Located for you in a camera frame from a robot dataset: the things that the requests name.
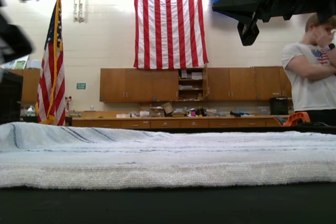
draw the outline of exit sign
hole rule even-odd
[[[77,84],[77,89],[81,89],[81,90],[86,89],[86,83],[78,83]]]

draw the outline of boy's hand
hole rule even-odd
[[[326,47],[326,46],[328,46],[329,44],[332,43],[332,41],[334,39],[334,33],[335,32],[333,32],[332,34],[329,34],[322,27],[317,27],[313,32],[316,43],[322,48],[324,48],[324,47]]]

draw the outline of hanging american flag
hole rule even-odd
[[[208,63],[202,0],[134,0],[135,68],[181,69]]]
[[[65,74],[63,64],[61,0],[57,0],[44,46],[37,93],[38,122],[65,125]]]

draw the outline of short hair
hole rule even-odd
[[[319,17],[316,13],[312,14],[308,18],[308,20],[306,22],[306,32],[308,32],[310,24],[314,24],[314,26],[323,25],[322,23],[319,22]],[[329,18],[328,22],[326,22],[325,24],[330,24],[330,25],[332,25],[333,28],[336,28],[336,16],[334,15],[331,18]]]

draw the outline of white towel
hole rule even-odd
[[[0,187],[123,189],[336,181],[336,136],[0,126]]]

